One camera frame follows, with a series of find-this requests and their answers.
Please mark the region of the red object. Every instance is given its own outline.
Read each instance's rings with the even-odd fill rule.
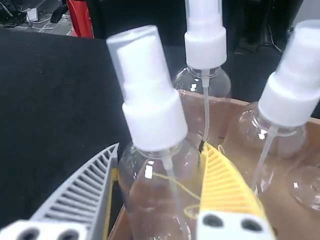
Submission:
[[[94,38],[89,10],[85,1],[67,0],[74,35],[77,37]]]

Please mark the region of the spray bottle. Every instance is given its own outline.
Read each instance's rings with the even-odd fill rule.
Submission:
[[[297,24],[260,100],[233,119],[222,144],[257,195],[306,154],[306,123],[320,99],[319,26]]]
[[[176,76],[189,131],[194,142],[217,146],[223,135],[231,98],[231,82],[221,65],[227,60],[222,0],[185,0],[184,35],[187,67]]]
[[[136,240],[189,240],[196,220],[186,207],[200,200],[200,154],[185,138],[188,127],[172,87],[156,26],[106,40],[119,80],[122,110],[131,134],[119,162],[119,184]]]

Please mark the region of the black table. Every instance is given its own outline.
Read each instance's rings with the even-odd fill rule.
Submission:
[[[0,29],[0,227],[28,219],[103,148],[130,141],[105,42]],[[165,47],[172,75],[183,47]],[[257,101],[279,56],[231,54],[233,97]],[[114,200],[121,205],[119,193]]]

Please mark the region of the bottle neck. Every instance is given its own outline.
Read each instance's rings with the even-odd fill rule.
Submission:
[[[266,119],[262,113],[259,111],[259,108],[257,107],[254,111],[253,111],[253,121],[252,124],[254,126],[256,126],[257,128],[260,128],[262,130],[265,130],[266,132],[269,131],[269,129],[271,128],[271,126],[277,126],[277,132],[276,135],[277,136],[281,136],[281,137],[288,137],[288,136],[292,136],[294,135],[299,126],[297,127],[286,127],[286,126],[280,126],[277,125],[271,121],[269,121],[268,119]]]
[[[202,71],[201,70],[199,70],[199,69],[194,69],[194,68],[191,68],[191,67],[189,67],[189,66],[187,66],[186,67],[187,68],[187,70],[188,70],[188,72],[191,74],[191,75],[193,75],[194,77],[197,77],[197,78],[201,78],[202,77]],[[216,77],[218,74],[219,74],[219,72],[220,72],[220,69],[221,69],[221,67],[219,66],[219,67],[216,67],[216,68],[212,68],[212,69],[210,69],[210,73],[209,73],[209,78],[214,78],[214,77]]]
[[[161,160],[165,157],[172,157],[173,155],[175,155],[180,151],[181,147],[182,147],[182,142],[179,142],[176,145],[161,151],[143,151],[140,149],[138,149],[138,151],[148,159]]]

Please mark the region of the white spray cap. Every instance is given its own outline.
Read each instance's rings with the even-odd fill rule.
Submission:
[[[181,142],[188,127],[173,88],[156,26],[143,26],[106,40],[124,103],[133,144],[143,151],[166,150]]]
[[[320,100],[320,20],[296,25],[258,108],[274,124],[304,125]]]
[[[222,0],[185,0],[186,64],[197,70],[220,67],[227,60],[227,33]]]

